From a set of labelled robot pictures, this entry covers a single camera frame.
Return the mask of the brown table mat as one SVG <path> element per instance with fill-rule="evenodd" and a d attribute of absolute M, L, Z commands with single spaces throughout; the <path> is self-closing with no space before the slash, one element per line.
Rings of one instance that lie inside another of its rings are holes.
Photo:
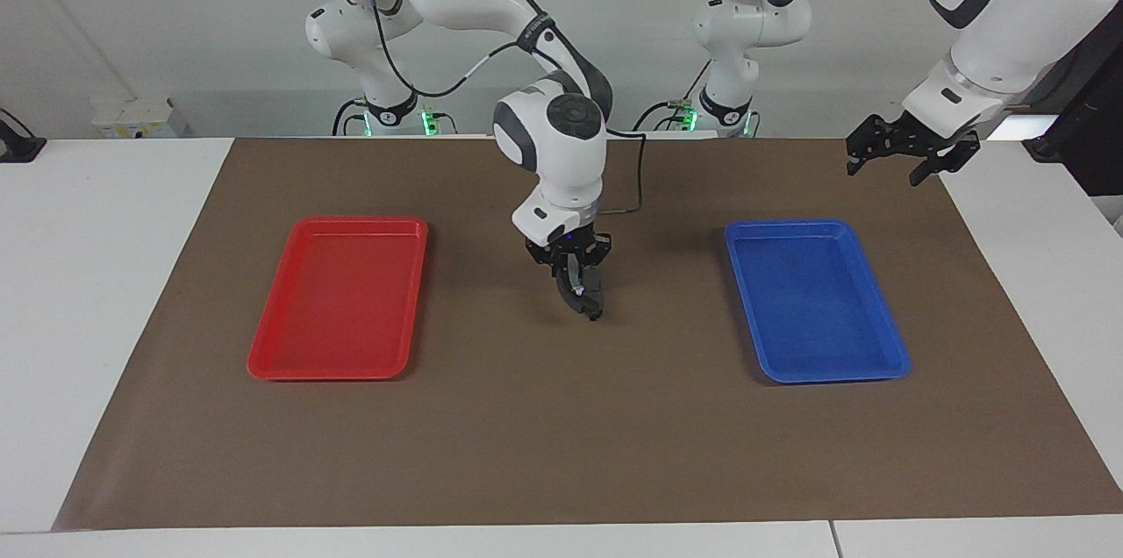
<path fill-rule="evenodd" d="M 844 166 L 830 139 L 651 141 L 643 211 L 597 225 L 590 322 L 526 254 L 511 211 L 533 179 L 492 141 L 237 139 L 54 529 L 1123 513 L 939 179 Z M 289 234 L 319 214 L 429 225 L 396 381 L 247 369 Z M 906 377 L 763 374 L 725 251 L 758 218 L 853 226 Z"/>

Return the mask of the large black monitor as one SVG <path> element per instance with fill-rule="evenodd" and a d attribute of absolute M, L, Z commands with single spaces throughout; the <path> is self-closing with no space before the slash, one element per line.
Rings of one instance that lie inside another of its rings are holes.
<path fill-rule="evenodd" d="M 1123 195 L 1123 0 L 1044 75 L 1028 107 L 1054 115 L 1024 139 L 1032 158 L 1061 163 L 1088 195 Z"/>

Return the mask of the white cardboard box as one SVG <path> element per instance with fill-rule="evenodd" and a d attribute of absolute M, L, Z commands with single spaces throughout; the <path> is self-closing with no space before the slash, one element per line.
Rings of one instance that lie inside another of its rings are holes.
<path fill-rule="evenodd" d="M 167 97 L 101 101 L 89 124 L 102 139 L 180 139 L 194 134 Z"/>

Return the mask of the red plastic tray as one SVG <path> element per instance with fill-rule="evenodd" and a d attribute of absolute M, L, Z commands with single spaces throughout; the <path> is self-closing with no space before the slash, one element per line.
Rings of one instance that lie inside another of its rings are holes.
<path fill-rule="evenodd" d="M 293 226 L 247 357 L 268 382 L 404 374 L 429 227 L 416 217 L 309 217 Z"/>

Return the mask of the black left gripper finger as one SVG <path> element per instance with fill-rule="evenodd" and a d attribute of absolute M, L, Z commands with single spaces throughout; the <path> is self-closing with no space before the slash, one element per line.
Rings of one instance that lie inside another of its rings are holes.
<path fill-rule="evenodd" d="M 980 139 L 977 132 L 966 132 L 946 150 L 937 150 L 934 145 L 922 146 L 919 155 L 921 162 L 909 175 L 910 186 L 916 187 L 931 175 L 939 173 L 958 173 L 978 150 L 980 150 Z"/>
<path fill-rule="evenodd" d="M 870 115 L 847 136 L 848 175 L 857 175 L 867 162 L 885 157 L 887 131 L 882 115 Z"/>

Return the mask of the blue plastic tray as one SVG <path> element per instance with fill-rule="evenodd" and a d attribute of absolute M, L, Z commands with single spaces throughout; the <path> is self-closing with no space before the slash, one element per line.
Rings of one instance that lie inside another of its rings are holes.
<path fill-rule="evenodd" d="M 857 232 L 842 219 L 725 226 L 755 358 L 776 383 L 898 381 L 913 369 Z"/>

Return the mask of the small black desk device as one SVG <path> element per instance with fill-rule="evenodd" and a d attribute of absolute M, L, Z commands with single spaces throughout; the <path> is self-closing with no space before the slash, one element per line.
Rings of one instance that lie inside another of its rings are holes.
<path fill-rule="evenodd" d="M 33 132 L 20 118 L 0 107 L 0 141 L 4 143 L 0 163 L 29 163 L 44 149 L 47 139 Z"/>

